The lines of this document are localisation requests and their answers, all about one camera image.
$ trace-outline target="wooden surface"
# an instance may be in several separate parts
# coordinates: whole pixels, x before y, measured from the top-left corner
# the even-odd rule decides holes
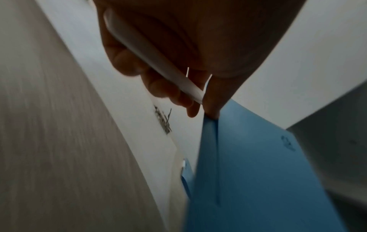
[[[0,19],[0,231],[163,231],[123,136],[36,3],[2,0]]]

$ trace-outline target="blue paper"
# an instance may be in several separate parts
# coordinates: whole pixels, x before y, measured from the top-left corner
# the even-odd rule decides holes
[[[346,231],[296,139],[234,101],[204,118],[185,231]]]

